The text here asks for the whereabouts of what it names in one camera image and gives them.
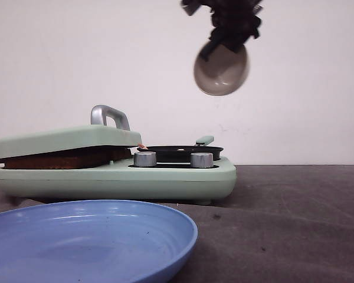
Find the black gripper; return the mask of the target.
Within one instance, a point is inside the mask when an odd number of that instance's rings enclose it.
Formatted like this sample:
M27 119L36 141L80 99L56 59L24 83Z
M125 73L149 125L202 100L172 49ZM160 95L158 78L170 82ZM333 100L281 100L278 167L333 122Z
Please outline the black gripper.
M209 61L210 55L221 44L237 54L249 38L258 38L261 19L257 14L262 9L260 3L260 1L243 0L183 0L181 7L189 16L192 16L202 6L210 9L214 29L211 31L209 41L200 50L200 57L204 61Z

